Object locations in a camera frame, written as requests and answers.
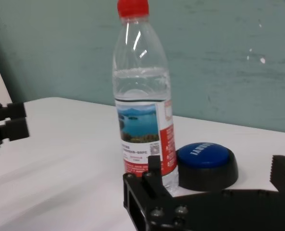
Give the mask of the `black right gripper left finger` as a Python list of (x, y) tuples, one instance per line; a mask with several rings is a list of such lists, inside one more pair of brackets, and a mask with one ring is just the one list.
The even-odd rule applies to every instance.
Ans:
[(123, 175), (124, 207), (137, 231), (184, 231), (185, 217), (175, 212), (176, 200), (161, 177), (161, 159), (148, 158), (148, 170), (137, 177)]

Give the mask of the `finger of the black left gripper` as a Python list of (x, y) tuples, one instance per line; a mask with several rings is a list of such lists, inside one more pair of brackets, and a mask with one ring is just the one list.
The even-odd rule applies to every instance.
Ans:
[(0, 125), (0, 145), (4, 139), (15, 141), (29, 137), (29, 130), (25, 118), (8, 120)]
[(6, 106), (0, 103), (0, 121), (7, 118), (18, 119), (24, 117), (26, 117), (24, 103), (9, 103)]

